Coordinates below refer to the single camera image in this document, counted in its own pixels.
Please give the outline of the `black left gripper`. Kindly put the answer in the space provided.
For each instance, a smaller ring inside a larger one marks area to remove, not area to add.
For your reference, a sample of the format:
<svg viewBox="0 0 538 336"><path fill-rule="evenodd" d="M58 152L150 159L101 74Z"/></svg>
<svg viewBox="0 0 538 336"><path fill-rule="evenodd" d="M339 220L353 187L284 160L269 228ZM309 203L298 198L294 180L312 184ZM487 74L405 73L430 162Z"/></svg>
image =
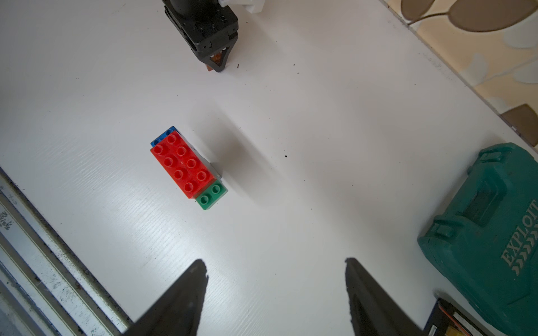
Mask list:
<svg viewBox="0 0 538 336"><path fill-rule="evenodd" d="M208 71L222 72L238 40L238 17L218 1L164 1L165 14ZM212 57L220 52L219 61Z"/></svg>

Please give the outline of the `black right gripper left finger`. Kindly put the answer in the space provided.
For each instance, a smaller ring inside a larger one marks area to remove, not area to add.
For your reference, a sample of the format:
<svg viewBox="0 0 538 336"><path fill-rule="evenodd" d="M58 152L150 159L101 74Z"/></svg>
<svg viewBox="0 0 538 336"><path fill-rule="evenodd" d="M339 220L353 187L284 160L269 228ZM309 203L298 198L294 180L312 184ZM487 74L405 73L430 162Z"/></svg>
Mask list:
<svg viewBox="0 0 538 336"><path fill-rule="evenodd" d="M195 260L125 335L196 335L209 277Z"/></svg>

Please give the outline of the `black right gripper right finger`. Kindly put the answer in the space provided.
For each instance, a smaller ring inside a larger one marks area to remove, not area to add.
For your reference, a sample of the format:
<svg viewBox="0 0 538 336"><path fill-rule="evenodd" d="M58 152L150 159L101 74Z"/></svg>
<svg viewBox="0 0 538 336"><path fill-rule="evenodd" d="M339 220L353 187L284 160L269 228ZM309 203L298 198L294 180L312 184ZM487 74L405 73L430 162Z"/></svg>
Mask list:
<svg viewBox="0 0 538 336"><path fill-rule="evenodd" d="M354 334L423 334L357 259L347 258L345 263L345 284Z"/></svg>

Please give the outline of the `small brown waffle piece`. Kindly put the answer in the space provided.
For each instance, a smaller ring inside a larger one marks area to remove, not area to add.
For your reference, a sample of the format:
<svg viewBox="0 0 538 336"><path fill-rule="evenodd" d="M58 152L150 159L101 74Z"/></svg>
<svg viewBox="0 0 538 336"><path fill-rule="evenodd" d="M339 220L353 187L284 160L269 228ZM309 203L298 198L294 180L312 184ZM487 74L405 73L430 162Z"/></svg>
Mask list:
<svg viewBox="0 0 538 336"><path fill-rule="evenodd" d="M215 55L212 57L213 62L214 62L214 61L217 61L217 62L219 61L219 59L220 59L220 54L219 54L219 53L218 53L218 54L215 54Z"/></svg>

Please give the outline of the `dark green lego brick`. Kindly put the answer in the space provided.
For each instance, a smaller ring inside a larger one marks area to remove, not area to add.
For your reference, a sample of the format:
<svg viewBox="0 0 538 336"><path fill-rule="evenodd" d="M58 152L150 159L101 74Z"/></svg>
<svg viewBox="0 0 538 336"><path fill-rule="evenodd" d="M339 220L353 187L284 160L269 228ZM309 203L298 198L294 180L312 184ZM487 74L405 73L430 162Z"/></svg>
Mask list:
<svg viewBox="0 0 538 336"><path fill-rule="evenodd" d="M216 180L196 198L196 202L203 210L208 210L215 205L227 192L228 189L224 186L224 184L219 180Z"/></svg>

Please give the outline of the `red lego brick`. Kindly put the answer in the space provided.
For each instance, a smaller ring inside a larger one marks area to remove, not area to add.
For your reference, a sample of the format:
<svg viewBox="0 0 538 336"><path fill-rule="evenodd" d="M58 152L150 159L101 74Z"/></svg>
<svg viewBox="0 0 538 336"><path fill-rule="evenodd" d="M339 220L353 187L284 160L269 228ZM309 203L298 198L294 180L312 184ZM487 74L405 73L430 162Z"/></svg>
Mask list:
<svg viewBox="0 0 538 336"><path fill-rule="evenodd" d="M189 199L217 180L178 131L152 147L151 153Z"/></svg>

